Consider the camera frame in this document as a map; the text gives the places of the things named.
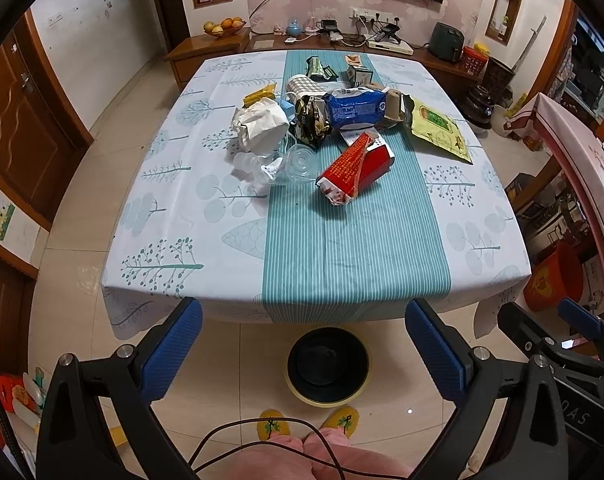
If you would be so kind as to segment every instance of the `pink pants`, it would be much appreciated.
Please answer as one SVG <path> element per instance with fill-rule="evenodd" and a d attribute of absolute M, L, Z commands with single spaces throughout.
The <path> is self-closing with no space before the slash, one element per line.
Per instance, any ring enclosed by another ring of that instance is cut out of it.
<path fill-rule="evenodd" d="M 389 474 L 408 477 L 412 468 L 389 456 L 349 446 L 341 430 L 322 428 L 320 432 L 328 441 L 342 467 L 372 474 Z M 320 438 L 311 433 L 302 443 L 296 436 L 276 435 L 269 439 L 283 446 L 302 451 L 307 455 L 332 463 Z M 345 473 L 347 480 L 365 480 L 370 477 Z M 227 480 L 339 480 L 336 469 L 314 462 L 304 456 L 275 446 L 254 446 L 243 451 L 231 464 Z"/>

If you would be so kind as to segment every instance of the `orange bucket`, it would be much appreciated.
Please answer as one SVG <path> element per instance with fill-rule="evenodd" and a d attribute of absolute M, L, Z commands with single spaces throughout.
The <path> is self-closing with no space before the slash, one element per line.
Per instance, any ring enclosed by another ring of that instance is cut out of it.
<path fill-rule="evenodd" d="M 555 252 L 533 270 L 524 288 L 528 308 L 539 312 L 556 307 L 564 298 L 579 301 L 584 290 L 584 275 L 573 248 L 560 242 Z"/>

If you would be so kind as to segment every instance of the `person's leg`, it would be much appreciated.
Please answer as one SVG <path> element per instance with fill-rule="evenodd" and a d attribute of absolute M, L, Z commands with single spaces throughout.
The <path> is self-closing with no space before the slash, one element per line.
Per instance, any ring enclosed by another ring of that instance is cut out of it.
<path fill-rule="evenodd" d="M 354 408 L 344 406 L 333 413 L 322 425 L 320 433 L 326 438 L 342 467 L 365 473 L 392 475 L 407 478 L 412 468 L 389 456 L 349 446 L 349 437 L 357 427 L 359 414 Z M 333 463 L 326 446 L 311 433 L 304 441 L 304 452 L 310 456 Z M 313 474 L 317 480 L 339 480 L 336 469 L 313 462 Z M 347 480 L 365 480 L 366 476 L 345 473 Z"/>
<path fill-rule="evenodd" d="M 276 410 L 266 410 L 260 417 L 282 416 Z M 288 423 L 269 420 L 258 423 L 258 437 L 303 451 L 302 441 L 291 436 Z M 226 476 L 227 480 L 315 480 L 311 460 L 275 446 L 261 445 L 237 453 Z"/>

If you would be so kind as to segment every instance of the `tiled floor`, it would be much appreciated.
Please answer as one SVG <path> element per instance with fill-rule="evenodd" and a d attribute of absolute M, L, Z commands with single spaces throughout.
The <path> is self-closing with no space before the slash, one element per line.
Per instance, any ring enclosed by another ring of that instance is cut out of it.
<path fill-rule="evenodd" d="M 99 280 L 109 237 L 130 181 L 144 155 L 146 143 L 178 96 L 170 68 L 157 64 L 132 89 L 103 124 L 96 142 L 82 161 L 64 197 L 44 251 L 32 304 L 29 368 L 50 374 L 63 352 L 81 360 L 110 355 L 121 344 L 111 331 Z M 480 139 L 502 182 L 521 171 L 535 174 L 547 160 L 523 144 L 490 133 Z M 472 317 L 475 305 L 448 312 L 453 324 L 475 345 Z M 403 320 L 351 326 L 371 354 L 368 387 L 352 402 L 361 421 L 352 444 L 395 456 L 416 465 L 453 412 L 442 400 Z M 231 324 L 207 320 L 167 396 L 153 408 L 180 452 L 190 456 L 200 439 L 214 427 L 258 416 L 277 408 L 319 425 L 327 410 L 312 408 L 294 397 L 283 379 L 288 350 L 308 326 Z M 137 343 L 138 335 L 132 341 Z M 521 358 L 498 331 L 482 338 L 499 357 Z M 107 400 L 104 411 L 111 424 L 115 412 Z M 478 447 L 486 449 L 501 408 L 496 409 Z M 302 428 L 292 428 L 299 435 Z M 216 434 L 199 462 L 242 442 L 255 440 L 255 428 L 229 428 Z M 127 465 L 140 472 L 130 449 Z M 204 478 L 222 478 L 224 463 L 205 471 Z"/>

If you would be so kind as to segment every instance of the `fruit bowl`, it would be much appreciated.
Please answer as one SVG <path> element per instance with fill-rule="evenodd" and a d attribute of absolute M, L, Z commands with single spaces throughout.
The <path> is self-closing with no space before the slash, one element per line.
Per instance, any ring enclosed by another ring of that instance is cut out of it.
<path fill-rule="evenodd" d="M 224 32 L 222 32 L 222 34 L 220 34 L 219 32 L 213 34 L 212 32 L 207 32 L 206 30 L 204 32 L 207 32 L 209 36 L 213 36 L 214 38 L 228 38 L 229 36 L 234 36 L 238 32 L 240 32 L 243 29 L 244 25 L 246 25 L 246 22 L 242 22 L 242 27 L 227 28 Z"/>

